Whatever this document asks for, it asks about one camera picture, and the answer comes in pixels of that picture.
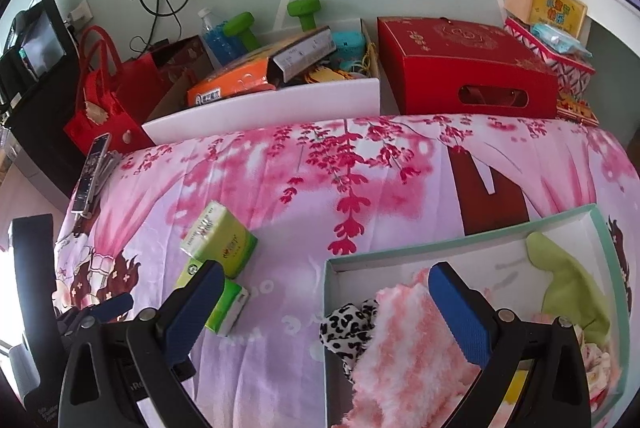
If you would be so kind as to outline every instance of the leopard print fabric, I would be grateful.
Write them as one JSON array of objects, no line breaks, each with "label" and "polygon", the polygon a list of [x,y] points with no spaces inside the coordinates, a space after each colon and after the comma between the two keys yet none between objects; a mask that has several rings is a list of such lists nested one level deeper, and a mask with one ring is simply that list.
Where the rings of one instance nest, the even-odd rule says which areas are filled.
[{"label": "leopard print fabric", "polygon": [[366,300],[358,309],[347,303],[329,314],[320,323],[320,341],[331,352],[342,360],[342,368],[347,379],[364,354],[371,339],[378,302]]}]

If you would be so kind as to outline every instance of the white box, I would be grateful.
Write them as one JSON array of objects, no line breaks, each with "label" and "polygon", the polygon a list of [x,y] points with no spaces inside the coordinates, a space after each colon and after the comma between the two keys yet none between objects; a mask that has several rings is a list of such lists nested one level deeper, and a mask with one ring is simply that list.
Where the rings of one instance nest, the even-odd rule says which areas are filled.
[{"label": "white box", "polygon": [[[362,303],[376,292],[409,284],[418,271],[446,260],[472,289],[492,290],[495,309],[509,308],[527,321],[540,312],[551,273],[527,258],[525,239],[539,231],[571,254],[590,273],[607,297],[610,350],[622,372],[614,390],[592,416],[595,425],[625,390],[630,340],[622,272],[609,230],[595,204],[517,226],[473,234],[426,246],[330,258],[324,274],[324,315],[345,303]],[[351,409],[351,384],[340,359],[324,350],[327,426],[340,424]]]},{"label": "white box", "polygon": [[[330,27],[333,31],[362,31],[370,43],[361,20],[345,20]],[[299,27],[283,29],[258,39],[274,42],[299,32]],[[371,74],[375,77],[244,94],[153,119],[142,128],[155,144],[166,144],[267,126],[379,116],[380,74],[375,54]]]}]

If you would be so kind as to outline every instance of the red paper bag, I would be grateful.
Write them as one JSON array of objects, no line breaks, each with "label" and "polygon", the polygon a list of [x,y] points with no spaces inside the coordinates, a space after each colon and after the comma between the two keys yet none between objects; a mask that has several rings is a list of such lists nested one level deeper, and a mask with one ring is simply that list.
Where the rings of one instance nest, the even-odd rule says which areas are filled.
[{"label": "red paper bag", "polygon": [[[84,54],[86,38],[96,31],[100,39]],[[66,124],[65,132],[86,155],[97,136],[111,133],[111,147],[120,153],[153,146],[142,129],[142,123],[171,87],[160,77],[151,54],[122,62],[107,32],[89,27],[80,40],[80,81],[76,94],[76,112]],[[95,52],[100,62],[95,71],[89,64]],[[115,73],[109,70],[109,53]]]}]

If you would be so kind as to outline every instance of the green fabric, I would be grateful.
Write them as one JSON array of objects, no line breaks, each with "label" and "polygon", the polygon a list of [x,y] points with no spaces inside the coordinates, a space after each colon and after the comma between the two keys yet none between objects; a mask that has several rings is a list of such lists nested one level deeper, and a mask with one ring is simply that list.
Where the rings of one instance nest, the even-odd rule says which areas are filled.
[{"label": "green fabric", "polygon": [[574,257],[542,233],[531,233],[526,245],[531,263],[554,275],[545,292],[542,312],[554,317],[566,316],[582,327],[587,343],[601,347],[611,322],[606,298],[593,277]]}]

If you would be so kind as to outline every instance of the orange box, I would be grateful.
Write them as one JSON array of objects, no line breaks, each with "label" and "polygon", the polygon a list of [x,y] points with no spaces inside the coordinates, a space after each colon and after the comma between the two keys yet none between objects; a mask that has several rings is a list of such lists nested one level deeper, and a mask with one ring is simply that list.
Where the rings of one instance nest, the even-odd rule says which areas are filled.
[{"label": "orange box", "polygon": [[331,30],[313,29],[251,51],[205,78],[187,92],[189,106],[239,94],[275,90],[335,51]]}]

